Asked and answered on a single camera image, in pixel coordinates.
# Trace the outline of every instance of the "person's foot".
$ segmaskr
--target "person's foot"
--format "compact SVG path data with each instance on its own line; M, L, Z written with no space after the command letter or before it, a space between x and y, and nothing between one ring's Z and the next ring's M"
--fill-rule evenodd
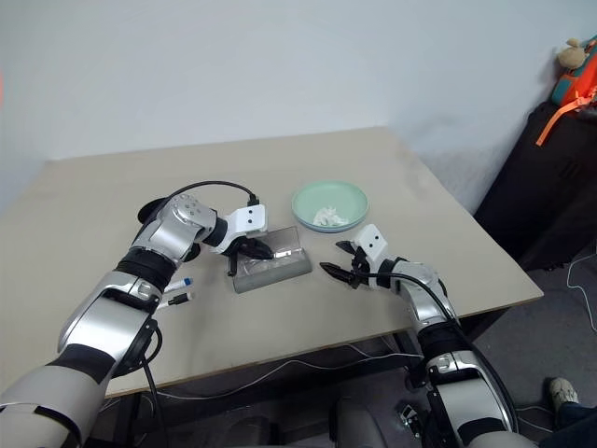
M564 403L578 403L578 394L565 378L555 378L549 382L549 395L557 412Z

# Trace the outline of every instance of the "beige table top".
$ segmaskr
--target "beige table top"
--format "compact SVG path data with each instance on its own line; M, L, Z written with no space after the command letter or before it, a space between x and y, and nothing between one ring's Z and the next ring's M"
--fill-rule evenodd
M164 335L152 363L158 384L408 328L398 297L352 290L319 268L320 261L348 267L334 243L357 230L309 231L290 200L302 184L329 178L367 194L363 225L375 223L396 256L434 266L459 315L542 295L384 128L54 161L0 217L0 390L56 356L64 320L126 253L139 207L198 180L232 180L256 192L271 230L298 226L313 272L237 295L224 257L205 250L184 265L175 278L192 276L196 299L155 314ZM222 215L246 201L222 187L194 194ZM141 371L113 380L108 392L138 388L146 388Z

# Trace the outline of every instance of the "gray wall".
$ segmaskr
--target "gray wall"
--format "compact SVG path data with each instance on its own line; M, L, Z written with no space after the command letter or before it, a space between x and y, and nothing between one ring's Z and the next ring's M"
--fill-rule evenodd
M594 0L5 0L0 210L45 160L388 124L472 211L595 17Z

